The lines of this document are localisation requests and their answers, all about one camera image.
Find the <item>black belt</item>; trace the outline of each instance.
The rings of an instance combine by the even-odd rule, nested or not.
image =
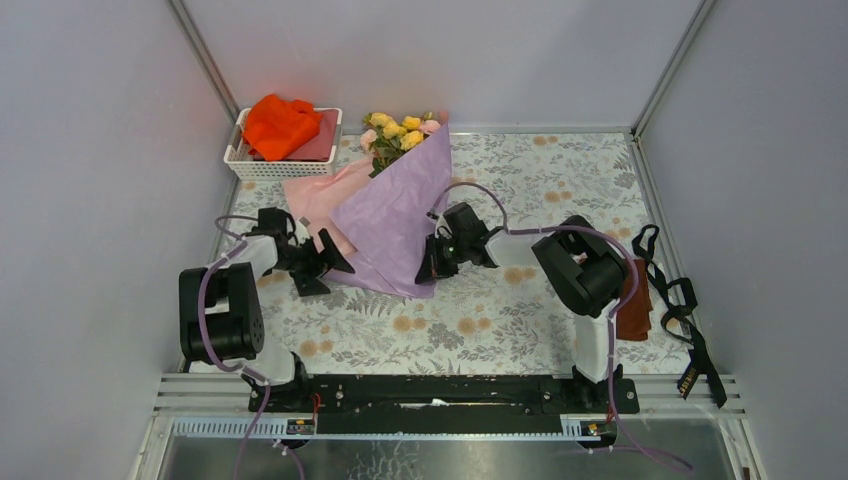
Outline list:
[[[648,230],[653,230],[653,233],[648,237],[647,249],[645,249],[642,248],[642,238]],[[704,339],[704,336],[701,335],[701,332],[698,331],[695,324],[686,318],[691,315],[692,311],[695,310],[695,307],[698,306],[698,299],[695,297],[695,288],[692,286],[692,281],[687,277],[681,277],[677,280],[667,282],[662,270],[660,270],[657,264],[654,263],[654,251],[659,233],[660,227],[656,225],[645,225],[642,227],[642,231],[639,232],[639,235],[636,235],[636,238],[633,239],[632,245],[633,253],[635,253],[637,257],[645,260],[645,270],[648,274],[648,281],[654,286],[657,293],[660,294],[660,297],[662,297],[663,302],[665,302],[668,309],[665,312],[665,315],[663,315],[662,320],[660,320],[660,325],[663,330],[672,337],[692,346],[689,350],[689,366],[686,367],[686,371],[683,372],[683,376],[677,381],[677,389],[680,391],[680,396],[686,399],[689,397],[689,393],[692,391],[692,387],[695,385],[695,381],[698,379],[698,376],[705,373],[707,375],[707,384],[710,387],[713,400],[716,405],[718,405],[718,408],[721,408],[724,406],[725,402],[727,402],[727,394],[724,391],[724,385],[722,385],[718,371],[716,371],[715,365],[713,365],[713,361],[710,359],[709,353],[707,353],[707,342]],[[671,301],[669,292],[674,287],[680,287],[683,298],[682,305],[677,305]],[[669,331],[668,322],[672,318],[677,319],[680,324],[686,325],[689,328],[689,335],[691,338],[686,338],[682,335]]]

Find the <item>floral pattern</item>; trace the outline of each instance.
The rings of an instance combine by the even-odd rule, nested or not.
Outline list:
[[[629,246],[649,222],[621,134],[451,137],[454,181],[485,185],[503,201],[513,227],[554,225],[572,214]],[[342,137],[339,163],[362,157],[355,136]],[[472,188],[451,191],[490,226],[491,202]],[[234,214],[286,208],[280,182],[245,182]],[[244,231],[249,223],[234,220]],[[406,299],[330,284],[332,293],[300,298],[286,273],[258,282],[265,349],[297,352],[310,373],[560,374],[573,365],[574,315],[536,268],[486,269],[464,264],[441,280],[433,299]],[[662,301],[652,291],[653,328],[645,342],[617,343],[625,372],[681,373],[686,346],[659,325]],[[263,355],[259,355],[261,370]],[[195,363],[192,371],[210,371]]]

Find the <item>white wall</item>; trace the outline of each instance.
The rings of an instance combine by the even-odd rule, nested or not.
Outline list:
[[[718,2],[644,141],[774,479],[844,478],[846,21],[844,0]]]
[[[699,0],[190,0],[236,100],[448,109],[456,126],[629,126]]]
[[[164,1],[0,7],[0,478],[124,478],[228,121]]]

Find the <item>white basket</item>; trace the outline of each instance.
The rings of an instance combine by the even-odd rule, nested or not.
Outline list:
[[[330,149],[330,158],[326,162],[256,162],[248,153],[250,145],[242,139],[242,129],[247,119],[249,108],[245,108],[239,114],[230,143],[224,152],[224,163],[227,164],[242,180],[280,180],[286,177],[308,177],[312,175],[332,175],[336,173],[336,151],[339,146],[339,138],[342,135],[342,110],[340,108],[316,108],[316,112],[323,110],[337,110],[339,112],[338,123],[336,123],[336,136],[333,139],[333,148]]]

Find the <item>purple cloth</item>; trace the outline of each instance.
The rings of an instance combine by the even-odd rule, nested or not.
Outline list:
[[[427,212],[450,185],[447,125],[380,172],[330,212],[330,219],[358,250],[348,257],[356,270],[331,270],[325,278],[404,297],[432,298],[435,283],[416,285],[424,241],[433,233]],[[444,210],[447,198],[439,211]]]

